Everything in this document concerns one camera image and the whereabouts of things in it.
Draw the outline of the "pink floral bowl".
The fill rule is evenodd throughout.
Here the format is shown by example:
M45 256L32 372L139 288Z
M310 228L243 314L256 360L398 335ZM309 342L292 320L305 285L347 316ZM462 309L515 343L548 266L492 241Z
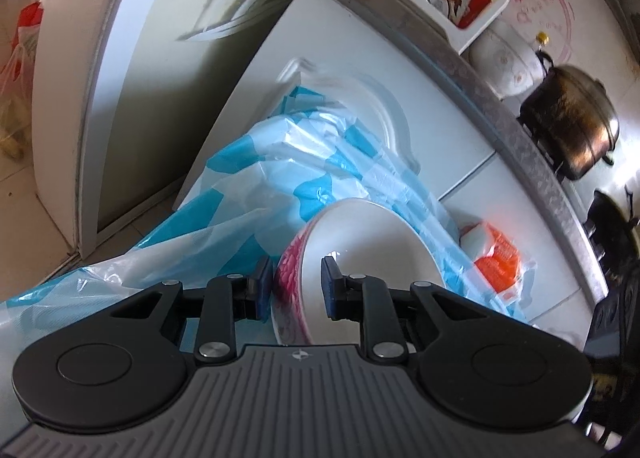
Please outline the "pink floral bowl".
M444 283L426 244L397 213L364 199L337 201L303 227L281 256L271 308L279 343L359 341L356 322L334 322L326 314L321 287L325 256L347 276L371 275L393 289L407 290L418 280Z

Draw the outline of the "white kitchen cabinet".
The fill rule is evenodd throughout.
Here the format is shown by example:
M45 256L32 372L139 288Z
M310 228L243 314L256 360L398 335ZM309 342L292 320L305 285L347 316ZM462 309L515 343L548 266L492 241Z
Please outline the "white kitchen cabinet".
M535 326L583 346L601 276L583 278L542 213L526 172L499 147L502 134L471 120L471 106L442 74L414 62L337 0L293 0L248 64L196 156L179 196L188 199L206 160L303 85L342 103L408 164L460 224L485 220L536 262L523 299Z

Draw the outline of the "orange white plastic package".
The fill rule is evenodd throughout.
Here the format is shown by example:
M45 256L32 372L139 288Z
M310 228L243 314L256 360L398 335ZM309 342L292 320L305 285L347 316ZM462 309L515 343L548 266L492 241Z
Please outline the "orange white plastic package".
M505 306L520 302L530 293L537 262L497 227L485 221L464 226L460 247Z

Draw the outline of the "black wok pan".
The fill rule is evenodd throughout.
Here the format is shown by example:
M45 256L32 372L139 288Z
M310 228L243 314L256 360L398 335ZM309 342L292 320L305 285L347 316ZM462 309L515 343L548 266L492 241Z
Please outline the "black wok pan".
M634 193L625 187L625 213L605 192L593 192L584 229L608 288L618 287L626 271L639 259L639 218L634 214Z

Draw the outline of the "blue white checked tablecloth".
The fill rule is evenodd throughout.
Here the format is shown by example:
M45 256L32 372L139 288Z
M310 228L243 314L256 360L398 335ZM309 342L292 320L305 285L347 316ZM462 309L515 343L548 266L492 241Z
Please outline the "blue white checked tablecloth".
M458 245L456 223L409 167L335 100L299 86L216 152L180 208L117 258L76 268L1 305L1 435L25 425L12 368L32 342L164 279L204 287L277 260L321 210L363 198L424 241L446 287L514 319Z

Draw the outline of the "brown metal stock pot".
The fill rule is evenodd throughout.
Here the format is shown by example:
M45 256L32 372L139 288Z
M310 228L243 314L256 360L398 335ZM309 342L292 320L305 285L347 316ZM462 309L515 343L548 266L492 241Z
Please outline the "brown metal stock pot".
M555 65L537 53L544 78L520 107L518 123L559 178L580 180L599 161L609 166L620 138L620 119L598 79L584 70Z

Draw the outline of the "white bowl on counter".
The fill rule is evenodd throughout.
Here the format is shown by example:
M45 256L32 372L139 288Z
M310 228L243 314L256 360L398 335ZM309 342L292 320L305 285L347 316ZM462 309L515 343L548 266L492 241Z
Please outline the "white bowl on counter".
M486 30L469 48L470 65L499 100L525 93L544 78L537 51L519 36Z

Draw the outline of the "white refrigerator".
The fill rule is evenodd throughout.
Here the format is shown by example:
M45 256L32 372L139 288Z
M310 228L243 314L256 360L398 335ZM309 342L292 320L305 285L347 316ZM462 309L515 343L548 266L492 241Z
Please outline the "white refrigerator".
M93 252L184 180L291 1L44 1L35 179L73 251Z

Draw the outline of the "plastic bag on floor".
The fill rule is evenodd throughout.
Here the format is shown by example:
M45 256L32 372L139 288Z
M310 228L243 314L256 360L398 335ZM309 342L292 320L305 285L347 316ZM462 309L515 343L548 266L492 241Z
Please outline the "plastic bag on floor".
M32 121L32 85L43 5L33 2L17 17L11 54L1 69L1 153L22 161L29 148L27 129Z

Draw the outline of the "dark soy sauce bottle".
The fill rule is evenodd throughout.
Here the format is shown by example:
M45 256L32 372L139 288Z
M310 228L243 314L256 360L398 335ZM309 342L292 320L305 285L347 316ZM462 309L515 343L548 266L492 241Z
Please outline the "dark soy sauce bottle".
M550 39L548 34L541 31L538 32L535 36L535 40L533 43L533 48L536 52L540 52L544 49L544 47L549 43Z

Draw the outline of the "grey speckled countertop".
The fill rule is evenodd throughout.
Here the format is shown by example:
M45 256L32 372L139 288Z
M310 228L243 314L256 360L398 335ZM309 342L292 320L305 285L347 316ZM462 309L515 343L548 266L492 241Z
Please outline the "grey speckled countertop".
M608 294L599 262L559 180L514 114L408 0L337 0L432 78L510 168L550 228L592 305Z

